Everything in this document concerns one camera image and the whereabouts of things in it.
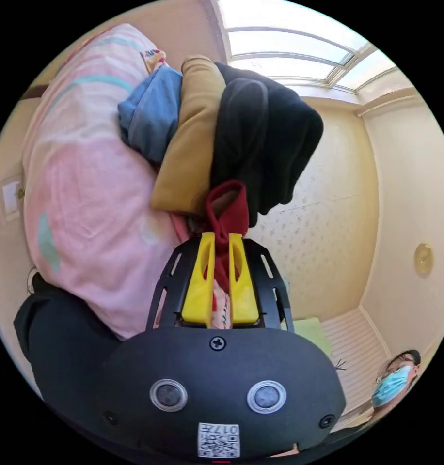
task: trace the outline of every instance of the pink pillow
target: pink pillow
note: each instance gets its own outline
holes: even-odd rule
[[[156,174],[120,139],[117,104],[148,76],[140,52],[154,48],[129,24],[84,44],[45,91],[22,153],[35,266],[121,339],[144,331],[162,269],[188,238],[181,217],[150,209]]]

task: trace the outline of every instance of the screw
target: screw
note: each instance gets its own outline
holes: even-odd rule
[[[221,338],[220,336],[216,336],[211,339],[211,342],[209,343],[209,346],[211,347],[212,350],[222,350],[226,345],[225,339]]]
[[[117,417],[112,412],[104,412],[103,418],[109,425],[115,426],[118,423]]]
[[[335,421],[335,415],[326,415],[320,422],[319,428],[325,430]]]

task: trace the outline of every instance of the blue surgical mask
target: blue surgical mask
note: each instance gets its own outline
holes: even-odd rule
[[[372,403],[374,407],[385,405],[403,391],[408,382],[411,368],[412,367],[409,365],[405,365],[382,379],[377,389],[374,391],[374,394],[372,394]]]

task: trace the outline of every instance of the green cloth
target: green cloth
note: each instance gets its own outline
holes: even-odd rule
[[[318,318],[308,318],[306,320],[295,320],[293,322],[295,334],[308,339],[321,349],[327,357],[332,358],[332,347],[327,340],[322,325]],[[286,329],[285,321],[282,322],[282,329]]]

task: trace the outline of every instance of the patterned wallpaper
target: patterned wallpaper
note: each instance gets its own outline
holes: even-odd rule
[[[379,217],[374,155],[361,119],[316,107],[324,135],[292,202],[248,234],[267,247],[290,284],[294,319],[324,321],[358,307],[374,255]]]

